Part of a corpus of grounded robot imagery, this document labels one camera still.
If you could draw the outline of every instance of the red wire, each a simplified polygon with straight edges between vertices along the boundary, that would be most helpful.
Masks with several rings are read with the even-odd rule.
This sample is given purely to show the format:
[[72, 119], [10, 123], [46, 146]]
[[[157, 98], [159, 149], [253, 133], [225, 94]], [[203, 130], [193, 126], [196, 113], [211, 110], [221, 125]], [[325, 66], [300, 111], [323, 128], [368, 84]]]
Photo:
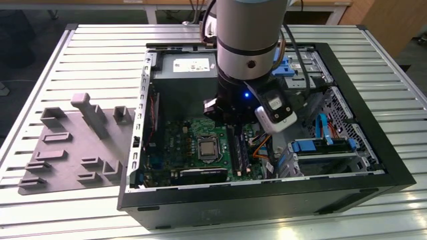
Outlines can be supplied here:
[[153, 100], [153, 96], [149, 97], [149, 100], [151, 100], [151, 121], [152, 121], [152, 130], [151, 130], [151, 134], [149, 134], [149, 137], [148, 137], [148, 141], [147, 141], [147, 145], [145, 145], [145, 149], [147, 149], [147, 146], [149, 144], [149, 141], [152, 140], [152, 136], [155, 134], [155, 100]]

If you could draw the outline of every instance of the silver cylinder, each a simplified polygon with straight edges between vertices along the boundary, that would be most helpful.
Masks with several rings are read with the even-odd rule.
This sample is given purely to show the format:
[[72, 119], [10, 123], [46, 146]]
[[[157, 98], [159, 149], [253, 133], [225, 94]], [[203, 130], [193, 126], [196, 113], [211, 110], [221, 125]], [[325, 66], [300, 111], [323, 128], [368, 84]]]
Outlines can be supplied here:
[[287, 0], [217, 0], [217, 66], [227, 76], [252, 80], [272, 68]]
[[287, 3], [287, 0], [217, 0], [220, 41], [227, 46], [245, 51], [261, 50], [275, 44]]

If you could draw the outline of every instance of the floor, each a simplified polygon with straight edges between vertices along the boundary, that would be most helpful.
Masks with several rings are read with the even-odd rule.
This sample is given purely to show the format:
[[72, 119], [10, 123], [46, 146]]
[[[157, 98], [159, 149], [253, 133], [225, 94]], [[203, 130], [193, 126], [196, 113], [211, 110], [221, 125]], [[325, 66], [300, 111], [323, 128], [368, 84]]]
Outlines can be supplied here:
[[[157, 11], [159, 24], [176, 24], [184, 20], [191, 20], [189, 11], [169, 13]], [[0, 96], [0, 145], [10, 130], [16, 117], [20, 113], [28, 95], [38, 79], [52, 51], [61, 37], [65, 25], [80, 24], [147, 24], [144, 11], [60, 11], [58, 19], [50, 20], [46, 11], [25, 11], [28, 21], [36, 32], [36, 39], [30, 43], [30, 48], [36, 55], [34, 63], [26, 68], [10, 69], [0, 64], [0, 81], [9, 88], [8, 96]], [[407, 75], [427, 94], [427, 45], [419, 46], [416, 41], [411, 41], [395, 59], [400, 65], [411, 65]]]

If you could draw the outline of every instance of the aluminum extrusion table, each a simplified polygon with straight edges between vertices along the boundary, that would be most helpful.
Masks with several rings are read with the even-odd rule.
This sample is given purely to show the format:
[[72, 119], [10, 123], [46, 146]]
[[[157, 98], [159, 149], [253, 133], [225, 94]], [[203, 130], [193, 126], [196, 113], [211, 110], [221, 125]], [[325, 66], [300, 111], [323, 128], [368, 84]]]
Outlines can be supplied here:
[[425, 97], [367, 30], [309, 25], [291, 30], [299, 42], [329, 44], [417, 184], [339, 214], [153, 232], [116, 210], [118, 186], [18, 195], [17, 183], [42, 129], [42, 109], [72, 110], [69, 99], [78, 92], [89, 93], [90, 103], [102, 109], [134, 108], [145, 44], [199, 40], [196, 25], [70, 26], [0, 149], [0, 238], [425, 239]]

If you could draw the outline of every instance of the label sticker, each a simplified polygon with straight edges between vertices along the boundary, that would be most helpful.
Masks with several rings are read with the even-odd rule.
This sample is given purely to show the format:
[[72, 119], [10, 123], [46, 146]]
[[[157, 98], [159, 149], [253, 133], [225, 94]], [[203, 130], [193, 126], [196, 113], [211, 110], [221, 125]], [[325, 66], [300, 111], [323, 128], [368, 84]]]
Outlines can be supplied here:
[[299, 63], [292, 63], [292, 64], [291, 64], [291, 67], [292, 67], [293, 69], [300, 69], [300, 68], [301, 68], [301, 65], [300, 65]]
[[269, 171], [271, 173], [273, 173], [275, 167], [273, 167], [273, 165], [269, 163], [269, 161], [267, 162], [265, 168], [268, 169], [268, 171]]
[[209, 59], [208, 58], [179, 58], [173, 60], [173, 72], [208, 72]]
[[142, 0], [122, 0], [122, 3], [125, 3], [125, 4], [141, 4]]

